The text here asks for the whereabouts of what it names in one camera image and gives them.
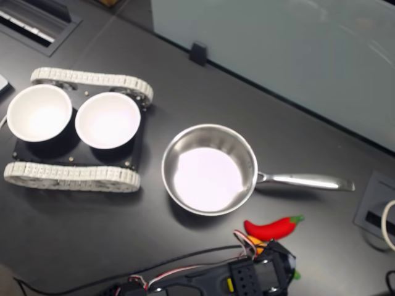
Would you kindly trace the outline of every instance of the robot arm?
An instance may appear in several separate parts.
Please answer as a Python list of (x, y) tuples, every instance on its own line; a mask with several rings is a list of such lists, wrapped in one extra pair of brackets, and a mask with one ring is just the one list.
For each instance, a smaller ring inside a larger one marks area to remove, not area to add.
[(271, 241), (255, 259), (236, 259), (212, 268), (163, 278), (145, 288), (137, 282), (120, 286), (118, 296), (171, 296), (167, 289), (186, 286), (202, 296), (286, 296), (295, 271), (295, 257)]

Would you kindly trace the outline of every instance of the pan handle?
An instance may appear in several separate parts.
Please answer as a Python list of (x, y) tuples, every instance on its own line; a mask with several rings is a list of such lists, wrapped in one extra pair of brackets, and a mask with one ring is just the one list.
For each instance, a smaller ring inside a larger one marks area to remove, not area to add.
[(268, 175), (258, 172), (257, 184), (281, 183), (317, 189), (354, 191), (354, 182), (337, 177), (313, 174)]

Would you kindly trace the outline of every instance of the wire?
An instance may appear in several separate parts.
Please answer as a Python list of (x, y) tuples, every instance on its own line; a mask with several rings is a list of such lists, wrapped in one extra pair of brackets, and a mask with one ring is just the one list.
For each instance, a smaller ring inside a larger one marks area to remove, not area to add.
[(247, 248), (246, 248), (246, 243), (248, 245), (250, 245), (250, 247), (252, 248), (252, 250), (254, 251), (254, 255), (252, 256), (252, 259), (255, 260), (258, 256), (258, 251), (257, 251), (257, 247), (254, 245), (254, 243), (247, 237), (245, 236), (243, 233), (241, 233), (238, 230), (234, 230), (233, 231), (233, 235), (237, 238), (237, 240), (240, 242), (243, 250), (244, 250), (244, 254), (247, 256)]
[(128, 278), (128, 282), (130, 282), (131, 280), (138, 281), (144, 287), (144, 289), (146, 289), (147, 282), (144, 280), (144, 278), (142, 276), (139, 276), (138, 274), (132, 274)]
[(391, 207), (394, 205), (395, 205), (395, 200), (392, 200), (389, 203), (387, 203), (387, 205), (384, 208), (383, 216), (381, 217), (381, 232), (383, 233), (383, 237), (384, 237), (384, 240), (386, 241), (386, 243), (389, 245), (389, 247), (391, 249), (393, 249), (395, 251), (395, 245), (389, 239), (388, 232), (387, 232), (388, 213), (389, 213), (389, 210), (391, 209)]
[(179, 272), (179, 271), (183, 271), (183, 270), (187, 270), (187, 269), (191, 269), (191, 268), (206, 267), (206, 266), (210, 266), (210, 265), (219, 265), (219, 264), (222, 264), (222, 263), (225, 263), (225, 262), (228, 262), (228, 261), (232, 261), (232, 260), (235, 260), (235, 259), (239, 259), (240, 257), (244, 257), (244, 255), (242, 255), (242, 256), (237, 256), (237, 257), (232, 257), (232, 258), (228, 258), (228, 259), (225, 259), (225, 260), (222, 260), (222, 261), (218, 261), (218, 262), (214, 262), (214, 263), (203, 263), (203, 264), (198, 264), (198, 265), (188, 265), (188, 266), (184, 266), (184, 267), (181, 267), (181, 268), (175, 268), (175, 269), (169, 270), (169, 271), (167, 271), (167, 272), (165, 272), (165, 273), (162, 273), (162, 274), (156, 276), (154, 279), (151, 279), (151, 280), (148, 282), (148, 285), (147, 285), (147, 287), (146, 287), (146, 290), (148, 291), (149, 288), (150, 288), (150, 286), (151, 286), (154, 282), (157, 282), (157, 281), (159, 281), (160, 279), (163, 279), (164, 277), (169, 276), (169, 275), (171, 275), (171, 274), (173, 274), (173, 273), (177, 273), (177, 272)]
[(387, 274), (385, 275), (385, 283), (387, 284), (387, 287), (388, 287), (388, 290), (389, 290), (389, 293), (391, 294), (391, 296), (394, 296), (394, 295), (395, 295), (395, 290), (394, 290), (393, 287), (391, 286), (391, 283), (390, 283), (390, 281), (389, 281), (389, 276), (392, 275), (392, 274), (394, 274), (394, 273), (395, 273), (395, 270), (390, 270), (390, 271), (388, 271)]
[(23, 293), (23, 296), (27, 296), (26, 291), (25, 291), (25, 288), (23, 287), (23, 285), (22, 285), (20, 282), (17, 282), (17, 283), (18, 283), (18, 286), (20, 287), (20, 290), (21, 290), (22, 293)]
[(115, 291), (114, 296), (118, 296), (119, 292), (121, 292), (121, 287), (118, 287), (118, 289)]
[(158, 263), (158, 264), (156, 264), (154, 266), (150, 266), (150, 267), (147, 267), (147, 268), (142, 268), (142, 269), (134, 271), (134, 272), (122, 273), (122, 274), (117, 274), (117, 275), (114, 275), (114, 276), (105, 277), (103, 279), (100, 279), (100, 280), (97, 280), (97, 281), (93, 281), (93, 282), (89, 282), (87, 284), (83, 284), (83, 285), (74, 287), (72, 289), (65, 290), (65, 291), (60, 291), (60, 292), (45, 292), (45, 291), (42, 291), (42, 290), (39, 290), (39, 289), (36, 289), (36, 288), (32, 287), (27, 282), (25, 282), (25, 281), (23, 281), (21, 279), (17, 279), (16, 277), (14, 277), (14, 280), (18, 283), (19, 286), (23, 285), (27, 289), (29, 289), (29, 290), (31, 290), (33, 292), (36, 292), (37, 294), (46, 295), (46, 296), (61, 296), (61, 295), (71, 294), (71, 293), (74, 293), (74, 292), (77, 292), (77, 291), (80, 291), (80, 290), (83, 290), (83, 289), (87, 289), (89, 287), (93, 287), (93, 286), (96, 286), (96, 285), (100, 285), (100, 284), (103, 284), (105, 282), (110, 282), (110, 281), (114, 281), (116, 279), (125, 278), (125, 277), (128, 277), (131, 274), (143, 273), (143, 272), (146, 272), (146, 271), (158, 268), (160, 266), (164, 266), (166, 264), (173, 263), (173, 262), (176, 262), (176, 261), (180, 261), (180, 260), (183, 260), (183, 259), (187, 259), (187, 258), (190, 258), (190, 257), (194, 257), (194, 256), (206, 254), (206, 253), (211, 253), (211, 252), (217, 252), (217, 251), (222, 251), (222, 250), (230, 250), (230, 249), (239, 249), (239, 248), (240, 248), (240, 245), (225, 245), (223, 247), (216, 247), (216, 248), (211, 248), (211, 249), (206, 249), (206, 250), (200, 250), (200, 251), (197, 251), (197, 252), (188, 253), (188, 254), (185, 254), (185, 255), (182, 255), (182, 256), (179, 256), (179, 257), (175, 257), (175, 258), (172, 258), (172, 259), (169, 259), (169, 260), (166, 260), (166, 261), (162, 261), (162, 262), (160, 262), (160, 263)]
[(7, 121), (7, 115), (4, 116), (4, 117), (2, 118), (2, 120), (0, 121), (0, 128), (2, 128), (2, 126), (6, 123), (6, 121)]

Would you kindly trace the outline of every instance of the pan rim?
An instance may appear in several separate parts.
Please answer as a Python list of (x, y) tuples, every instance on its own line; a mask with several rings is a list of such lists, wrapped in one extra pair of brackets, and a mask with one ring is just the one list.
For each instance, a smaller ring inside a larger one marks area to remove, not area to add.
[[(243, 144), (243, 146), (248, 150), (249, 154), (251, 155), (252, 158), (252, 166), (253, 166), (253, 170), (254, 170), (254, 174), (251, 180), (251, 186), (248, 189), (248, 191), (246, 192), (246, 196), (244, 197), (243, 200), (241, 200), (239, 203), (237, 203), (234, 207), (231, 207), (227, 210), (223, 210), (223, 211), (217, 211), (217, 212), (204, 212), (204, 211), (199, 211), (196, 210), (192, 207), (188, 207), (185, 204), (181, 203), (178, 200), (178, 197), (173, 195), (172, 190), (170, 190), (166, 178), (165, 178), (165, 161), (167, 159), (168, 154), (170, 153), (172, 147), (187, 133), (193, 131), (193, 130), (197, 130), (199, 128), (218, 128), (220, 130), (223, 130), (229, 134), (231, 134), (232, 136), (234, 136), (235, 138), (237, 138), (237, 140), (239, 142), (241, 142)], [(166, 147), (164, 155), (162, 157), (162, 165), (161, 165), (161, 172), (162, 172), (162, 181), (165, 185), (166, 191), (167, 193), (171, 196), (171, 198), (182, 208), (184, 208), (185, 210), (197, 214), (197, 215), (202, 215), (202, 216), (220, 216), (220, 215), (224, 215), (230, 212), (233, 212), (235, 210), (237, 210), (239, 207), (241, 207), (247, 200), (248, 198), (250, 198), (252, 192), (255, 189), (255, 185), (257, 182), (257, 178), (258, 178), (258, 163), (257, 163), (257, 159), (255, 156), (255, 153), (253, 151), (253, 149), (251, 148), (251, 146), (248, 144), (247, 140), (245, 140), (245, 138), (242, 137), (242, 135), (240, 135), (239, 133), (237, 133), (236, 131), (234, 131), (231, 128), (228, 128), (226, 126), (223, 125), (216, 125), (216, 124), (211, 124), (211, 123), (205, 123), (205, 124), (200, 124), (200, 125), (194, 125), (191, 126), (190, 128), (184, 129), (182, 132), (178, 133), (170, 142), (170, 144)]]

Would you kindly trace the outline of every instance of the frosted glass panel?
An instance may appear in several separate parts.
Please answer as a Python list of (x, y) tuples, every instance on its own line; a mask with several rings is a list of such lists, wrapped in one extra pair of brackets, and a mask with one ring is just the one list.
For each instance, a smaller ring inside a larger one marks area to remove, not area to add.
[(375, 0), (152, 0), (155, 32), (395, 151), (395, 7)]

